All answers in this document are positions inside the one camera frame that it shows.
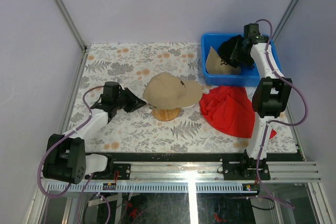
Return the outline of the black cap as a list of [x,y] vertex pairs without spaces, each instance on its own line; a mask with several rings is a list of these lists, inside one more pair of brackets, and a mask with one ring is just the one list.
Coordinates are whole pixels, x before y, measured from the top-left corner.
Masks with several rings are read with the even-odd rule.
[[238,37],[242,37],[241,35],[237,35],[234,37],[231,37],[229,40],[223,42],[219,49],[218,49],[218,55],[221,58],[221,64],[229,65],[229,57],[230,57],[230,40],[231,39],[237,39]]

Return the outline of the tan baseball cap with logo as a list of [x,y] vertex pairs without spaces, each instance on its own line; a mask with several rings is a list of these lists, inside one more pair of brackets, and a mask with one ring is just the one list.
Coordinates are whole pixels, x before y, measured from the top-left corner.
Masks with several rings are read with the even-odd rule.
[[153,76],[143,92],[143,98],[159,110],[197,104],[202,95],[198,82],[182,80],[166,72]]

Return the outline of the white baseball cap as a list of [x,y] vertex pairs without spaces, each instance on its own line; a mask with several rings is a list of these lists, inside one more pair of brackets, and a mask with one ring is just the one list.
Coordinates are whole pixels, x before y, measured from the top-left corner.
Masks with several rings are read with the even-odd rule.
[[[152,110],[156,109],[156,107],[151,105],[148,101],[145,100],[145,102],[146,102],[146,106],[148,106],[150,109],[152,109]],[[189,106],[181,106],[180,108],[181,109],[186,109],[186,108],[192,108],[193,106],[195,106],[195,104],[192,104],[192,105],[189,105]]]

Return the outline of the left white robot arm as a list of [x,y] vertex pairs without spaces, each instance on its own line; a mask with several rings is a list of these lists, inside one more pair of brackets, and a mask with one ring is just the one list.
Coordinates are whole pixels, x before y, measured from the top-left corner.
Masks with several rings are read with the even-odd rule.
[[88,118],[64,134],[53,134],[49,138],[41,166],[45,178],[71,184],[78,184],[94,173],[103,179],[111,178],[115,172],[111,159],[103,154],[87,154],[85,141],[92,139],[119,110],[131,113],[146,105],[128,88],[111,81],[102,86],[102,94],[92,106],[85,96],[82,99],[89,111]]

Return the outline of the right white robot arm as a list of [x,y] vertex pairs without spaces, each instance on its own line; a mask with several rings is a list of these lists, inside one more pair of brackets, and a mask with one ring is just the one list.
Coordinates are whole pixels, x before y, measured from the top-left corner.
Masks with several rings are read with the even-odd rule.
[[244,26],[244,33],[235,45],[229,64],[234,67],[256,67],[260,76],[252,98],[255,112],[253,134],[239,166],[240,175],[251,179],[257,175],[258,165],[265,168],[266,146],[272,133],[270,123],[285,110],[292,81],[285,78],[277,67],[270,47],[270,36],[260,33],[258,23]]

